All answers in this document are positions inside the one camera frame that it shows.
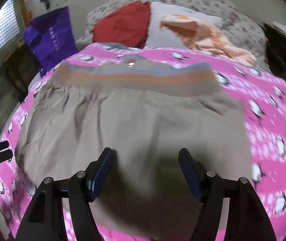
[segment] pink blanket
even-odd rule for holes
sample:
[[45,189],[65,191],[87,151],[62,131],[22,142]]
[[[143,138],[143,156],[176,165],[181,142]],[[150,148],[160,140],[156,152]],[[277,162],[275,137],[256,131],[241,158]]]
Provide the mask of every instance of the pink blanket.
[[[244,103],[244,120],[252,154],[252,181],[269,215],[277,240],[286,234],[286,82],[268,73],[243,67],[229,59],[201,51],[155,48],[139,51],[118,50],[91,44],[67,59],[86,67],[108,61],[122,62],[122,57],[139,54],[146,59],[184,68],[197,62],[208,62],[224,90]],[[33,85],[25,102],[19,106],[1,135],[14,151],[20,128],[33,105],[33,95],[51,77],[53,70]],[[13,235],[17,233],[24,212],[35,193],[35,186],[13,160],[0,165],[0,203]],[[64,211],[69,240],[75,240],[70,213]],[[98,226],[106,241],[149,240]],[[220,231],[216,240],[224,238]]]

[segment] penguin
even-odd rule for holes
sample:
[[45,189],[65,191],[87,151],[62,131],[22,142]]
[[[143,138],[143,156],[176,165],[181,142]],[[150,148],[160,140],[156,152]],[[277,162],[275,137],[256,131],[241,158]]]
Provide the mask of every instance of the penguin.
[[55,70],[58,68],[58,66],[59,66],[59,64],[57,64],[57,65],[54,67],[54,71],[53,71],[53,72],[55,72]]
[[230,80],[221,73],[213,73],[218,83],[228,86],[231,84]]
[[11,188],[12,188],[12,191],[13,191],[13,195],[14,195],[14,193],[17,193],[16,181],[15,180],[13,180],[13,182],[11,183]]
[[280,99],[283,99],[283,92],[280,90],[280,88],[279,87],[277,87],[277,86],[274,86],[273,87],[273,89],[274,89],[274,92],[277,94],[277,96],[280,98]]
[[2,182],[0,182],[0,194],[4,194],[5,193],[5,188]]
[[139,51],[139,50],[141,50],[140,48],[136,48],[136,47],[128,47],[128,49],[130,49],[131,51]]
[[236,67],[236,66],[234,66],[234,70],[236,70],[238,73],[240,73],[243,77],[247,77],[247,75],[243,72],[243,71],[241,71],[238,67]]
[[104,50],[112,50],[114,48],[112,46],[109,46],[109,45],[103,45],[102,49],[104,49]]
[[185,56],[183,56],[183,55],[180,54],[180,53],[172,53],[172,56],[173,56],[174,58],[179,59],[179,60],[189,59],[189,57],[185,57]]
[[28,187],[27,192],[28,192],[31,196],[33,196],[33,195],[35,195],[36,190],[37,190],[36,186],[35,186],[34,184],[31,184],[31,185]]
[[282,192],[282,195],[277,196],[277,201],[274,209],[274,214],[279,214],[286,208],[286,195]]
[[24,116],[22,117],[22,119],[21,119],[21,121],[20,121],[20,123],[19,123],[19,126],[20,126],[20,127],[23,126],[25,119],[26,119],[26,115],[24,114]]
[[10,223],[11,222],[11,213],[9,211],[4,213],[4,218],[5,218],[7,223]]
[[257,77],[260,77],[262,75],[262,72],[253,68],[250,68],[250,72]]
[[276,107],[276,108],[278,108],[279,107],[279,105],[278,105],[278,103],[275,101],[275,99],[269,94],[269,98],[270,98],[270,102]]
[[94,60],[94,57],[90,55],[86,55],[86,56],[80,57],[79,60],[82,62],[90,62]]
[[262,169],[259,164],[253,163],[252,164],[252,181],[254,183],[254,189],[256,190],[256,185],[262,181],[262,177],[266,176],[262,172]]
[[11,122],[8,126],[8,134],[12,133],[13,131],[13,123]]
[[254,100],[249,100],[249,105],[250,105],[251,111],[258,118],[259,124],[261,126],[261,120],[263,119],[263,115],[265,115],[264,111],[260,108],[260,106]]
[[284,140],[283,138],[277,139],[278,155],[283,157],[285,155]]
[[201,51],[203,54],[205,55],[209,55],[209,56],[216,56],[214,53],[208,52],[208,51]]
[[41,86],[42,86],[42,82],[38,83],[38,84],[35,86],[35,91],[38,92],[38,91],[41,89]]

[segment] red pillow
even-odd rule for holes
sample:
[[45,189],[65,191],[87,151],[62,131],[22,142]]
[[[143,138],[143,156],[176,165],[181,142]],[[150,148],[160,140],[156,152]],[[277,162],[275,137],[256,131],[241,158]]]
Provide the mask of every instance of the red pillow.
[[150,23],[150,3],[131,2],[100,19],[93,28],[93,42],[115,42],[143,48]]

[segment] screw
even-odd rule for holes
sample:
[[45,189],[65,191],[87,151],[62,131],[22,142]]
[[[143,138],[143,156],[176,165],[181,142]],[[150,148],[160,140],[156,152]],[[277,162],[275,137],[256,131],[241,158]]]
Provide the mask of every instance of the screw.
[[82,178],[82,177],[85,176],[85,172],[84,172],[84,171],[79,171],[79,172],[77,172],[76,176],[77,176],[78,178]]
[[210,178],[213,178],[213,177],[215,177],[215,172],[213,172],[213,171],[208,171],[208,172],[206,172],[206,174],[210,177]]
[[240,181],[241,181],[243,184],[246,184],[246,183],[249,182],[248,179],[245,178],[245,177],[240,178]]
[[50,183],[51,181],[52,181],[52,178],[50,178],[50,177],[47,177],[47,178],[44,179],[44,183],[45,183],[45,184],[48,184],[48,183]]

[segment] orange stripe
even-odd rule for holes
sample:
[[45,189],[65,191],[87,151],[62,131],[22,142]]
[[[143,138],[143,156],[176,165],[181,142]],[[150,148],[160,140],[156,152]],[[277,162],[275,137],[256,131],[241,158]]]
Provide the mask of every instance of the orange stripe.
[[165,83],[165,84],[178,84],[178,83],[190,83],[190,82],[196,82],[196,81],[206,81],[206,80],[215,80],[215,77],[210,74],[210,75],[204,75],[202,77],[196,77],[193,79],[182,79],[182,80],[175,80],[175,81],[165,81],[165,80],[161,80],[161,81],[153,81],[150,79],[140,79],[140,78],[97,78],[97,79],[91,79],[91,80],[102,80],[102,81],[118,81],[118,80],[124,80],[124,81],[141,81],[141,82],[151,82],[151,83]]
[[180,76],[187,76],[187,75],[191,75],[193,73],[197,73],[198,75],[202,74],[202,73],[207,73],[207,72],[211,72],[212,70],[194,70],[191,72],[187,72],[187,73],[182,73],[182,74],[173,74],[173,75],[166,75],[166,76],[156,76],[156,75],[151,75],[151,74],[141,74],[141,73],[116,73],[116,74],[89,74],[89,73],[82,73],[80,71],[77,70],[72,70],[67,66],[64,66],[66,69],[70,70],[71,72],[76,72],[82,75],[88,75],[89,77],[91,76],[100,76],[100,75],[104,75],[104,76],[116,76],[116,75],[140,75],[140,76],[145,76],[145,77],[156,77],[156,78],[170,78],[173,76],[176,77],[180,77]]

